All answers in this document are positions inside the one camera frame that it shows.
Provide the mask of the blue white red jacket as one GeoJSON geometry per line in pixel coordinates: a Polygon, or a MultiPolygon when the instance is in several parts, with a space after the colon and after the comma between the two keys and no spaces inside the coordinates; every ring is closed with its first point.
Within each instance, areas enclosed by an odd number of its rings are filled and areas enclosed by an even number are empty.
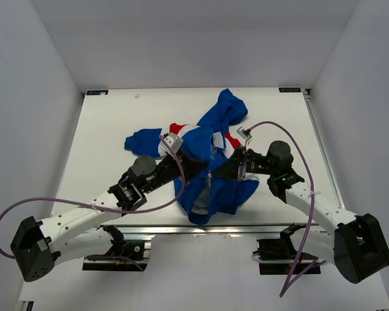
{"type": "Polygon", "coordinates": [[[172,123],[166,128],[141,129],[125,139],[124,148],[137,156],[159,159],[165,155],[160,135],[173,133],[181,137],[182,152],[206,162],[207,167],[186,185],[175,179],[175,195],[189,221],[205,225],[216,213],[234,215],[259,186],[259,177],[251,173],[242,181],[212,175],[241,146],[238,137],[230,133],[230,127],[240,124],[247,114],[245,103],[224,89],[217,103],[197,124],[172,123]]]}

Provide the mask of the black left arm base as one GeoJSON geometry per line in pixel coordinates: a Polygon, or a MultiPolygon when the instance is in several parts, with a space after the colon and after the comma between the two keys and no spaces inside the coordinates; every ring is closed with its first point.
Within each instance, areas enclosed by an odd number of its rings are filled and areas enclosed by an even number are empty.
{"type": "Polygon", "coordinates": [[[105,253],[86,257],[82,270],[144,272],[148,264],[150,242],[125,238],[114,225],[103,226],[102,229],[109,236],[110,248],[105,253]]]}

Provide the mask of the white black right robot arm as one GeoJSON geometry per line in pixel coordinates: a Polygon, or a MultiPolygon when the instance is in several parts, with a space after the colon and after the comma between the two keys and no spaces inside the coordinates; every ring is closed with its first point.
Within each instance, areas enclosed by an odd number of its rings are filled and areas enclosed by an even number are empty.
{"type": "Polygon", "coordinates": [[[265,174],[270,192],[282,202],[297,208],[322,228],[306,231],[292,224],[277,240],[257,250],[262,260],[293,259],[302,251],[334,264],[349,282],[357,284],[389,266],[389,248],[380,223],[367,213],[357,215],[339,208],[316,194],[292,168],[290,146],[283,141],[270,144],[266,155],[238,147],[216,171],[217,178],[242,181],[248,174],[265,174]]]}

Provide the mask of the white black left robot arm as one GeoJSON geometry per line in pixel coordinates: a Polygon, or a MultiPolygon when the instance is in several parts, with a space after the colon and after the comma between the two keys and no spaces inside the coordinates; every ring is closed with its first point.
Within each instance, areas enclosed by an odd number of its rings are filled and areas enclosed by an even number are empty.
{"type": "Polygon", "coordinates": [[[74,209],[42,220],[32,216],[22,220],[10,249],[23,280],[37,281],[55,266],[81,257],[134,262],[121,232],[105,222],[135,214],[148,193],[175,179],[187,184],[206,167],[181,151],[159,163],[148,155],[139,156],[115,185],[90,203],[76,203],[74,209]]]}

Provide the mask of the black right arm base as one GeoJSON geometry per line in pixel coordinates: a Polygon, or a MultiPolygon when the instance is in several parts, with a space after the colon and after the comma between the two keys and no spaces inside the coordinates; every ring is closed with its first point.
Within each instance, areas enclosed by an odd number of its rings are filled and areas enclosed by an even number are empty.
{"type": "Polygon", "coordinates": [[[278,238],[257,241],[257,249],[252,256],[259,261],[261,275],[288,275],[298,250],[290,237],[300,229],[305,229],[305,225],[292,224],[282,230],[278,238]]]}

